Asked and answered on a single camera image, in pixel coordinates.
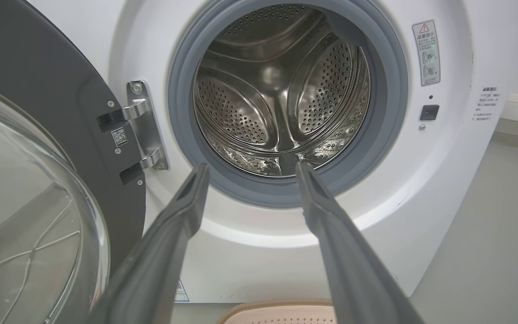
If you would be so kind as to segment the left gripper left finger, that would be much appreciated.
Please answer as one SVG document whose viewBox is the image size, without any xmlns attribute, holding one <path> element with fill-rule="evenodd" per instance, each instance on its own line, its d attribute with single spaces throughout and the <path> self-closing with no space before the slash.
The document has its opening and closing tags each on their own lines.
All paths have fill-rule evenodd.
<svg viewBox="0 0 518 324">
<path fill-rule="evenodd" d="M 195 167 L 115 273 L 90 324 L 168 324 L 188 241 L 200 229 L 210 169 Z"/>
</svg>

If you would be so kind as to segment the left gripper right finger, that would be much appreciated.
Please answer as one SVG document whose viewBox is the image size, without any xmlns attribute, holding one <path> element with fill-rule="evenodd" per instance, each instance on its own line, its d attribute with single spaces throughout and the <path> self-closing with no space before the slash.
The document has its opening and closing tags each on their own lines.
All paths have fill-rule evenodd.
<svg viewBox="0 0 518 324">
<path fill-rule="evenodd" d="M 308 162 L 296 164 L 304 219 L 318 238 L 339 324 L 423 320 Z"/>
</svg>

